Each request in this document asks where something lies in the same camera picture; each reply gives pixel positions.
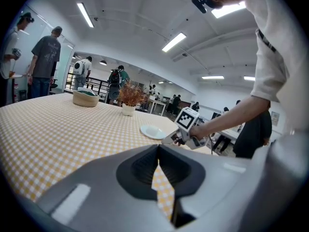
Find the dried plant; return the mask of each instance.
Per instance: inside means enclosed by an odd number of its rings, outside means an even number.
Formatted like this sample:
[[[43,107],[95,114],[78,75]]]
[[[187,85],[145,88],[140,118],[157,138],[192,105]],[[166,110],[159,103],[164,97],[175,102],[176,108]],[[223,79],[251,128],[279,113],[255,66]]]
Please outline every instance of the dried plant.
[[[127,82],[121,89],[119,94],[119,101],[122,101],[127,106],[136,106],[138,103],[146,102],[147,96],[139,86],[135,86],[131,81]]]

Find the poster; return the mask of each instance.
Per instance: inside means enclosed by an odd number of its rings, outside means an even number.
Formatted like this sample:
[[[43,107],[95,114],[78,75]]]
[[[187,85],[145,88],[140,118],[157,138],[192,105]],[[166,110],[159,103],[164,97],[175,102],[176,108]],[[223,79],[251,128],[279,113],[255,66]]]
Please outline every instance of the poster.
[[[280,117],[280,114],[271,112],[271,123],[273,126],[278,125],[279,117]]]

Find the table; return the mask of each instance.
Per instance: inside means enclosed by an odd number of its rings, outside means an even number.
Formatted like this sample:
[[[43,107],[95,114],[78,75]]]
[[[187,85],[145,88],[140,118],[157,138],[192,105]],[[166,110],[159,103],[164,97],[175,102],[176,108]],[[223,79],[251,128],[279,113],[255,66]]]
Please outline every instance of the table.
[[[162,102],[159,102],[159,101],[156,101],[156,100],[152,100],[152,99],[149,99],[149,100],[153,103],[153,105],[151,107],[151,110],[150,110],[150,114],[153,112],[153,108],[155,109],[156,105],[160,104],[160,105],[163,105],[163,110],[162,110],[162,113],[161,113],[161,116],[163,116],[166,104],[162,103]]]
[[[18,75],[18,74],[14,74],[10,77],[10,79],[12,80],[12,103],[15,103],[15,90],[14,90],[14,86],[15,86],[15,79],[16,78],[21,78],[23,77],[23,75]]]
[[[87,162],[132,148],[159,144],[140,133],[154,125],[166,134],[177,129],[166,117],[99,102],[96,107],[72,103],[68,93],[17,102],[0,108],[0,159],[13,189],[34,202],[42,193]],[[206,147],[199,152],[210,154]],[[170,217],[174,189],[160,167],[153,178],[158,206]]]

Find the woven basket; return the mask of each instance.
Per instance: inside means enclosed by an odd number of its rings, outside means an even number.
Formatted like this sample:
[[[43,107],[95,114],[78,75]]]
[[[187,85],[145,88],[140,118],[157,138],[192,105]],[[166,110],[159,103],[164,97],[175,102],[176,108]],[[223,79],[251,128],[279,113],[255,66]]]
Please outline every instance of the woven basket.
[[[94,107],[98,103],[99,96],[83,94],[76,90],[73,91],[73,103],[78,106]]]

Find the chair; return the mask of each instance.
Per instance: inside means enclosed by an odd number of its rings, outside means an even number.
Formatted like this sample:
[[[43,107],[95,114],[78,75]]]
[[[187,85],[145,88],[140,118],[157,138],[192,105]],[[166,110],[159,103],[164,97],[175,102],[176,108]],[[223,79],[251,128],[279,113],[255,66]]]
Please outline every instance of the chair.
[[[57,79],[54,79],[54,82],[53,82],[53,83],[50,85],[50,87],[49,87],[49,94],[50,94],[50,95],[55,95],[55,93],[53,93],[53,92],[51,92],[51,91],[52,91],[52,88],[58,87],[58,85],[55,84],[56,81],[58,81],[58,80],[57,80]]]

